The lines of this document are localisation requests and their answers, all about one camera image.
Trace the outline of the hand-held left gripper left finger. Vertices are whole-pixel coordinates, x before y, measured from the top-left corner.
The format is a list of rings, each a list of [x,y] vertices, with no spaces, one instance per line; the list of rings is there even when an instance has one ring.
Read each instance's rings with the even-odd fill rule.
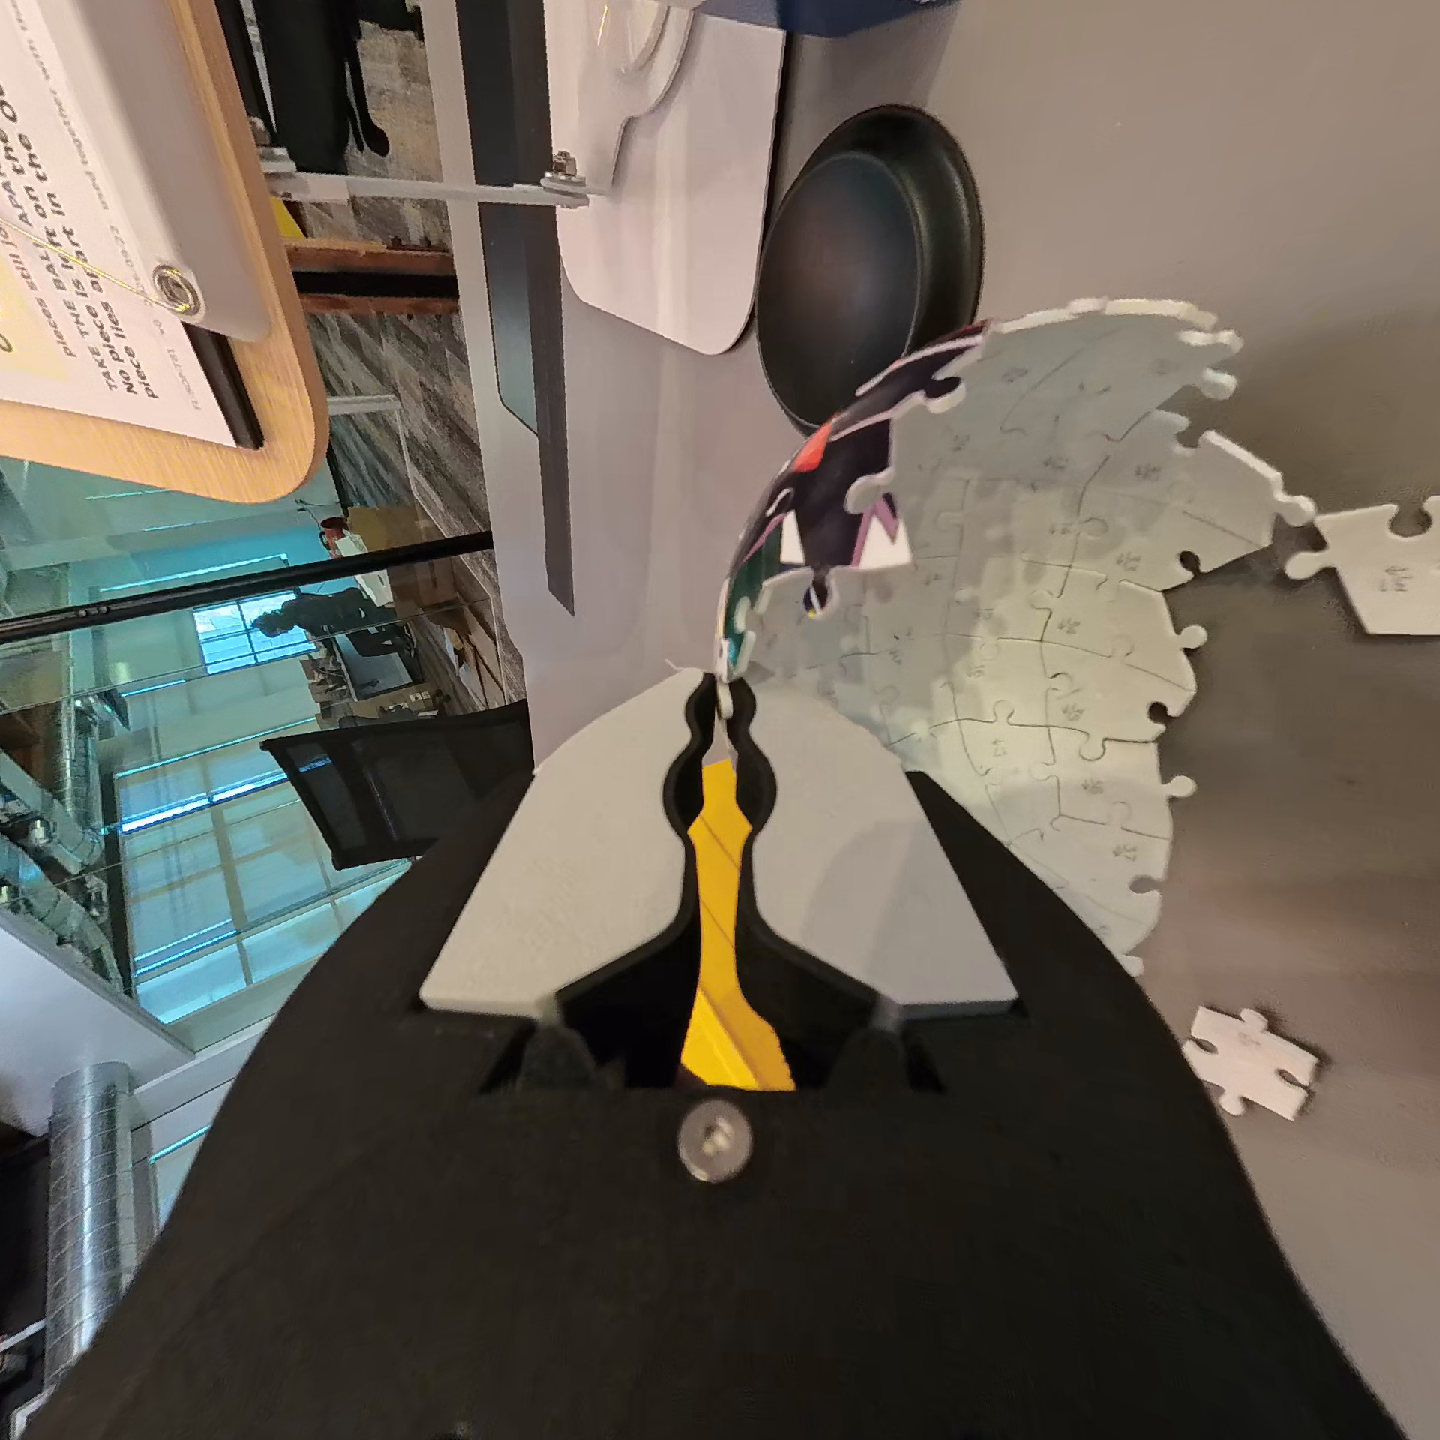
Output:
[[[674,672],[540,761],[420,985],[439,1013],[578,1035],[633,1088],[672,1085],[702,925],[691,826],[715,677]]]

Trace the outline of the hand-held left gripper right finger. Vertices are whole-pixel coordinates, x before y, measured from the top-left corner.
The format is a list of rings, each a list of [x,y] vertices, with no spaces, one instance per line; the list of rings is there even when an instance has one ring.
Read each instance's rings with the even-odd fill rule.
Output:
[[[804,691],[729,697],[736,972],[792,1085],[823,1087],[864,1032],[904,1051],[918,1023],[1008,1015],[1015,980],[892,751]]]

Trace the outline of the half-built puzzle ball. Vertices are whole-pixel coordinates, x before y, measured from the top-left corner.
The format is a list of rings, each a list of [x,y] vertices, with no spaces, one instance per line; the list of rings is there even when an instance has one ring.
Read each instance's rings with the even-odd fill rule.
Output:
[[[1166,600],[1315,504],[1209,430],[1243,341],[1187,300],[1089,298],[931,341],[859,385],[753,511],[717,613],[736,684],[803,691],[942,785],[1132,975],[1175,843],[1159,737],[1195,699]]]

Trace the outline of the white puzzle piece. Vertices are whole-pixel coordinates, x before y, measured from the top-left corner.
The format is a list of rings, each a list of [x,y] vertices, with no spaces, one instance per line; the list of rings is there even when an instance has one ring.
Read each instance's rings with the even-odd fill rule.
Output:
[[[1320,1057],[1272,1030],[1257,1009],[1199,1006],[1182,1044],[1199,1080],[1233,1117],[1259,1107],[1295,1123],[1307,1109]]]
[[[1320,550],[1300,550],[1284,564],[1293,581],[1334,571],[1363,629],[1372,636],[1439,636],[1439,495],[1422,505],[1422,533],[1398,533],[1399,505],[1320,514]]]

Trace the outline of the black mesh office chair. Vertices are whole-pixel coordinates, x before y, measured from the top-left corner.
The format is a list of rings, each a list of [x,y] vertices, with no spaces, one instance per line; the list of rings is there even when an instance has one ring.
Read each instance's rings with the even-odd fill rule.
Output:
[[[335,869],[414,859],[535,764],[528,701],[270,737]]]

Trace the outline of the black pole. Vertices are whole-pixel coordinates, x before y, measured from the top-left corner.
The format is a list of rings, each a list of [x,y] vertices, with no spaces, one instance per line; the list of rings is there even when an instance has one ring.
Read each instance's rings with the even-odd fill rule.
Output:
[[[379,552],[342,555],[328,562],[264,569],[239,577],[170,586],[150,593],[96,600],[84,605],[64,605],[26,617],[2,619],[2,644],[50,639],[108,624],[163,617],[196,607],[256,600],[287,588],[352,579],[376,571],[415,567],[422,564],[491,552],[491,529],[446,535],[415,545]]]

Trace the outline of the wooden sign board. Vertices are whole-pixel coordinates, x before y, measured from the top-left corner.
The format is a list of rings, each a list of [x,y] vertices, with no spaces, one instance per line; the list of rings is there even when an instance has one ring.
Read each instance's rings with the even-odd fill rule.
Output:
[[[230,341],[263,428],[263,445],[223,445],[4,401],[4,456],[206,499],[282,499],[319,468],[330,440],[328,401],[223,19],[215,3],[168,3],[168,8],[222,149],[225,183],[239,207],[240,235],[258,267],[270,317],[266,337]]]

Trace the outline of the black round stand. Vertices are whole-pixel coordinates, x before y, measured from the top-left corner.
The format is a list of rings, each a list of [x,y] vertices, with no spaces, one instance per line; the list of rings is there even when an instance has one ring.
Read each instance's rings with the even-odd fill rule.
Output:
[[[976,320],[979,187],[931,113],[883,104],[837,127],[772,216],[755,296],[758,355],[811,433],[894,361]]]

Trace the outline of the laminated instruction sheet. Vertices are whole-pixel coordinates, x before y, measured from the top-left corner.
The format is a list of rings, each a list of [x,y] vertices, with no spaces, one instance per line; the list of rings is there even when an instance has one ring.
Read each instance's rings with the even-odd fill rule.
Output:
[[[259,271],[168,3],[2,3],[2,397],[223,445]]]

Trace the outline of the dark table edge rail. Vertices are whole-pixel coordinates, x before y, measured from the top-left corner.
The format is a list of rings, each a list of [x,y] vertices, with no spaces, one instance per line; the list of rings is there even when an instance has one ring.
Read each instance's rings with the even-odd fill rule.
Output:
[[[460,58],[482,187],[539,185],[552,169],[546,7],[458,1]],[[575,613],[564,391],[563,260],[552,205],[482,204],[498,394],[537,439],[546,577]]]

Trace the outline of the silver ventilation duct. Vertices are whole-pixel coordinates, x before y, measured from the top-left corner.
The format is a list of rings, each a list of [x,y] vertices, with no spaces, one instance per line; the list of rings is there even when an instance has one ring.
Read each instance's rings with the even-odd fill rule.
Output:
[[[45,1383],[96,1340],[139,1261],[134,1078],[120,1061],[67,1073],[48,1121]]]

